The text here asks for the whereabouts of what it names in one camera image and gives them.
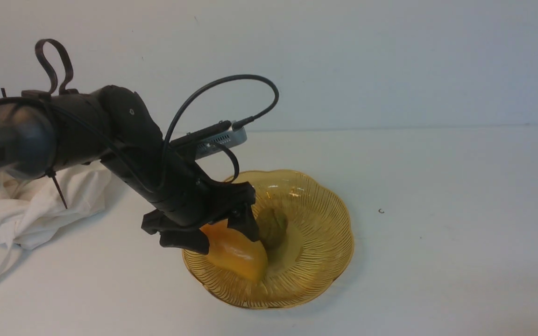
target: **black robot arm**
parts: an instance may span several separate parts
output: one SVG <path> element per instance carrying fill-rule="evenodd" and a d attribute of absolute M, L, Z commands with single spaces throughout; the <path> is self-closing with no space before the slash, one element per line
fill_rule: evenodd
<path fill-rule="evenodd" d="M 58 96 L 51 95 L 57 88 L 57 76 L 42 55 L 47 42 L 58 49 L 66 68 Z M 230 156 L 237 174 L 237 160 L 226 146 L 187 136 L 177 140 L 178 150 L 169 138 L 163 138 L 137 93 L 113 85 L 90 94 L 66 89 L 73 72 L 64 47 L 55 40 L 41 40 L 35 49 L 51 79 L 51 90 L 0 98 L 0 171 L 19 179 L 54 178 L 55 172 L 64 168 L 100 160 L 156 208 L 144 215 L 142 229 L 160 233 L 162 246 L 207 254 L 209 240 L 199 228 L 224 219 L 228 227 L 258 240 L 250 208 L 255 190 L 250 183 L 214 181 L 195 162 L 197 147 L 216 147 Z M 275 106 L 278 93 L 273 83 L 254 75 L 243 75 L 242 79 L 270 83 L 276 98 L 267 111 Z M 208 136 L 224 126 L 208 127 L 198 134 Z"/>

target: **white table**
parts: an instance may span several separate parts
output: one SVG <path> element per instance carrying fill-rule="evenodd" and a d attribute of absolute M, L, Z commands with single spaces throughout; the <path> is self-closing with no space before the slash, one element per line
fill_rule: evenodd
<path fill-rule="evenodd" d="M 278 311 L 220 302 L 114 181 L 109 210 L 0 279 L 0 335 L 538 335 L 538 127 L 248 138 L 243 170 L 300 170 L 348 205 L 356 251 L 325 294 Z M 220 155 L 201 165 L 231 170 Z"/>

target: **bowl rim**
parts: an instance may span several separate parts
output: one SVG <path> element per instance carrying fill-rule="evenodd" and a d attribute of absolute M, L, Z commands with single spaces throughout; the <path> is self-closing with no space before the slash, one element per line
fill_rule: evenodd
<path fill-rule="evenodd" d="M 350 256 L 348 257 L 348 260 L 346 260 L 346 264 L 342 267 L 341 269 L 341 272 L 339 272 L 337 274 L 337 276 L 335 276 L 331 281 L 329 281 L 322 289 L 321 291 L 319 291 L 317 293 L 317 295 L 311 297 L 311 298 L 308 298 L 306 300 L 302 300 L 300 302 L 296 302 L 295 304 L 288 304 L 288 305 L 283 305 L 283 306 L 263 306 L 263 307 L 244 307 L 244 306 L 239 306 L 237 304 L 232 304 L 230 302 L 226 302 L 225 300 L 219 298 L 217 295 L 215 295 L 215 293 L 213 293 L 211 291 L 211 289 L 209 289 L 209 287 L 207 287 L 207 285 L 205 285 L 193 272 L 192 270 L 190 269 L 190 267 L 188 266 L 188 262 L 186 262 L 186 254 L 189 253 L 188 251 L 186 250 L 182 250 L 182 260 L 184 261 L 184 266 L 186 266 L 186 269 L 188 270 L 188 272 L 190 273 L 190 275 L 192 275 L 192 277 L 194 277 L 194 279 L 196 279 L 196 281 L 198 281 L 205 290 L 207 290 L 207 292 L 209 292 L 211 295 L 215 296 L 216 299 L 220 300 L 221 302 L 223 302 L 224 304 L 228 304 L 229 306 L 232 306 L 232 307 L 236 307 L 236 308 L 241 308 L 241 309 L 246 309 L 246 310 L 267 310 L 267 309 L 273 309 L 273 310 L 278 310 L 278 309 L 286 309 L 286 308 L 294 308 L 294 307 L 297 307 L 297 306 L 301 306 L 303 304 L 306 304 L 308 302 L 311 302 L 312 300 L 315 300 L 316 298 L 318 298 L 319 296 L 321 296 L 323 293 L 325 293 L 327 291 L 327 289 L 329 287 L 331 287 L 331 285 L 333 285 L 333 283 L 342 275 L 344 274 L 344 272 L 346 271 L 346 269 L 348 268 L 348 266 L 350 266 L 350 262 L 352 262 L 352 257 L 354 257 L 354 250 L 355 250 L 355 244 L 354 244 L 354 232 L 352 232 L 352 219 L 350 218 L 350 210 L 348 210 L 348 207 L 346 206 L 345 202 L 340 198 L 340 196 L 338 196 L 338 194 L 334 193 L 331 189 L 325 187 L 324 185 L 322 185 L 321 183 L 318 183 L 316 179 L 313 179 L 312 177 L 308 176 L 307 174 L 303 173 L 303 172 L 300 172 L 298 170 L 292 170 L 292 169 L 275 169 L 275 170 L 246 170 L 244 172 L 240 172 L 239 176 L 240 175 L 243 175 L 245 173 L 263 173 L 263 174 L 271 174 L 271 173 L 278 173 L 278 172 L 288 172 L 288 173 L 295 173 L 295 174 L 300 174 L 300 175 L 303 175 L 304 177 L 310 179 L 311 181 L 313 181 L 314 183 L 316 183 L 320 188 L 322 189 L 325 189 L 328 193 L 331 193 L 333 196 L 335 196 L 335 198 L 341 202 L 341 204 L 344 206 L 344 210 L 346 211 L 346 217 L 347 217 L 347 222 L 348 222 L 348 225 L 347 225 L 347 228 L 348 230 L 346 232 L 348 232 L 350 234 L 350 237 L 352 238 L 352 244 L 351 244 L 351 247 L 350 247 Z M 233 175 L 226 178 L 224 181 L 229 181 L 230 179 L 233 178 Z"/>

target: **white wall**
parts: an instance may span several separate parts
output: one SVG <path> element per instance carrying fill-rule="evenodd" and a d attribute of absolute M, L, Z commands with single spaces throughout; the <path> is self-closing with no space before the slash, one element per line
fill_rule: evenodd
<path fill-rule="evenodd" d="M 265 75 L 256 130 L 538 124 L 535 0 L 0 0 L 0 87 L 45 89 L 39 38 L 66 45 L 82 92 L 138 91 L 162 126 L 199 86 Z M 256 113 L 227 84 L 178 130 Z"/>

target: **glass bowl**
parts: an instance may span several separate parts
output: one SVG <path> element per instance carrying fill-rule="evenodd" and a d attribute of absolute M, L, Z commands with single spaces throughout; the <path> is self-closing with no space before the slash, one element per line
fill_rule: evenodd
<path fill-rule="evenodd" d="M 256 190 L 256 215 L 279 208 L 288 217 L 286 239 L 267 251 L 264 279 L 253 283 L 183 250 L 186 268 L 213 296 L 240 308 L 291 308 L 321 295 L 352 259 L 354 238 L 344 202 L 305 174 L 293 170 L 248 171 L 235 182 Z"/>

